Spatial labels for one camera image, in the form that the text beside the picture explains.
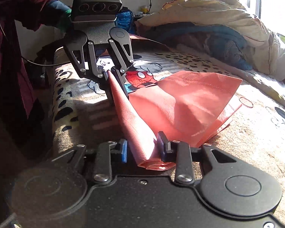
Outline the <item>gloved left hand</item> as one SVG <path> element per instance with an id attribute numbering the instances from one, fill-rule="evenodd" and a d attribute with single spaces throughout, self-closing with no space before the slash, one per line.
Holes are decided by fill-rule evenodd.
<path id="1" fill-rule="evenodd" d="M 70 16 L 71 8 L 59 0 L 50 0 L 40 12 L 40 22 L 58 28 L 61 32 L 67 32 L 72 28 Z"/>

